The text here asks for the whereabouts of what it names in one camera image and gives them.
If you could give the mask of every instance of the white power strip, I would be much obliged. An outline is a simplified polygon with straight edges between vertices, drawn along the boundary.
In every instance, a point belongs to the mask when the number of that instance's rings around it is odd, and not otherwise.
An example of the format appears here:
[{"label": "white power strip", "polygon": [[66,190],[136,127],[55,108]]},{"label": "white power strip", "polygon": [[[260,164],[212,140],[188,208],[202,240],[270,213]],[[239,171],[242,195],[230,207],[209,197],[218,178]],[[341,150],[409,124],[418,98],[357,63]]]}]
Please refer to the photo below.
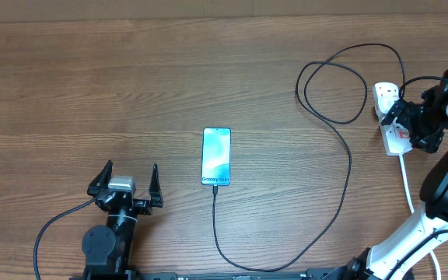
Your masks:
[{"label": "white power strip", "polygon": [[[391,82],[378,82],[373,87],[374,109],[378,116],[378,123],[385,118],[388,110],[398,100],[398,86]],[[398,156],[412,150],[409,142],[409,131],[396,123],[382,126],[380,124],[383,144],[388,156]]]},{"label": "white power strip", "polygon": [[[411,193],[409,192],[408,176],[405,172],[404,154],[412,150],[412,145],[409,142],[409,131],[396,123],[395,118],[392,125],[381,125],[381,121],[388,114],[388,110],[398,100],[398,86],[391,82],[378,82],[373,87],[374,109],[378,116],[378,123],[380,124],[381,135],[383,136],[383,144],[385,145],[385,152],[388,156],[398,156],[401,163],[402,180],[404,181],[405,196],[408,200],[409,209],[411,213],[414,212],[412,205]],[[435,253],[429,253],[433,260],[436,270],[436,280],[442,279],[440,272],[439,261],[436,259]]]}]

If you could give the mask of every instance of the wooden table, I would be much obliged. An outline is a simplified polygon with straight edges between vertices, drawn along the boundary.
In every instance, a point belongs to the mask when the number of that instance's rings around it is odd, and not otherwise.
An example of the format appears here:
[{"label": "wooden table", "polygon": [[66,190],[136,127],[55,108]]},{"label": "wooden table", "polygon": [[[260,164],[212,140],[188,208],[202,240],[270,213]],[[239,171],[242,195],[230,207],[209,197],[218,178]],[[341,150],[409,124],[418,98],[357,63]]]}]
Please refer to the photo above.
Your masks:
[{"label": "wooden table", "polygon": [[[223,251],[252,267],[288,262],[331,219],[348,165],[336,135],[297,103],[296,77],[309,61],[364,42],[400,51],[408,78],[442,75],[448,14],[0,24],[0,279],[33,278],[41,226],[88,200],[88,183],[109,159],[114,174],[135,177],[140,198],[159,164],[165,205],[140,219],[133,264],[240,271],[215,249],[212,190],[199,182],[201,133],[215,126],[233,130],[232,183],[217,197]],[[401,82],[397,59],[364,47],[337,62],[369,85],[360,118],[336,125],[352,150],[352,175],[338,220],[289,271],[345,264],[409,216],[370,90]],[[434,84],[412,84],[407,98],[418,101]],[[360,80],[338,68],[310,85],[313,105],[338,120],[354,116],[363,95]],[[448,132],[438,153],[406,155],[415,205],[447,149]],[[53,224],[40,244],[43,279],[80,274],[82,235],[106,217],[89,206]],[[448,279],[448,243],[436,254]],[[428,257],[415,274],[434,279]]]}]

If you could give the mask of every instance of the power strip switch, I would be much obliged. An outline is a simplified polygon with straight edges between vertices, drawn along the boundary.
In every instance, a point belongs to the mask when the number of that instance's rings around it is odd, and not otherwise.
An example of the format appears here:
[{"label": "power strip switch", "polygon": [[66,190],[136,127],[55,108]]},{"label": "power strip switch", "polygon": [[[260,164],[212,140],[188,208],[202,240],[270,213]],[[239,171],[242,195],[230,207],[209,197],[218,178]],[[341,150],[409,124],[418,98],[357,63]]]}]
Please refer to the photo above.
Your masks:
[{"label": "power strip switch", "polygon": [[373,87],[373,99],[387,155],[398,156],[411,151],[409,131],[396,123],[397,118],[391,125],[381,125],[381,121],[388,114],[388,110],[398,100],[398,86],[391,82],[378,82]]}]

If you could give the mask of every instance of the power socket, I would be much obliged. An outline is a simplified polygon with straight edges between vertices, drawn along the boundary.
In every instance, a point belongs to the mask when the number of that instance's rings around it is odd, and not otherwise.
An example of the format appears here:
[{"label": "power socket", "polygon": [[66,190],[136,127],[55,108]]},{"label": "power socket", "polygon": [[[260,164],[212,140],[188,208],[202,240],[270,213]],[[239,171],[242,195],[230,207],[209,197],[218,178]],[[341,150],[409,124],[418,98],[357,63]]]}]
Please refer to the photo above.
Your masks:
[{"label": "power socket", "polygon": [[385,152],[388,156],[398,156],[412,150],[409,142],[409,131],[397,124],[397,119],[391,125],[381,125],[388,110],[398,100],[398,86],[391,82],[378,82],[373,87],[374,110],[378,116]]}]

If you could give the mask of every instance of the smartphone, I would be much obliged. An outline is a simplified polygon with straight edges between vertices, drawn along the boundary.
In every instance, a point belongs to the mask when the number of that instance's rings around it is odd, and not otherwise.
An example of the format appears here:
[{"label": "smartphone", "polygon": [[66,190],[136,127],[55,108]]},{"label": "smartphone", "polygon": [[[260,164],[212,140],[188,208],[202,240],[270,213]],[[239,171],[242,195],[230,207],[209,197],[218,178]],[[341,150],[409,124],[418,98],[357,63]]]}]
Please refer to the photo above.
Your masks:
[{"label": "smartphone", "polygon": [[203,130],[201,184],[227,186],[231,183],[231,130]]}]

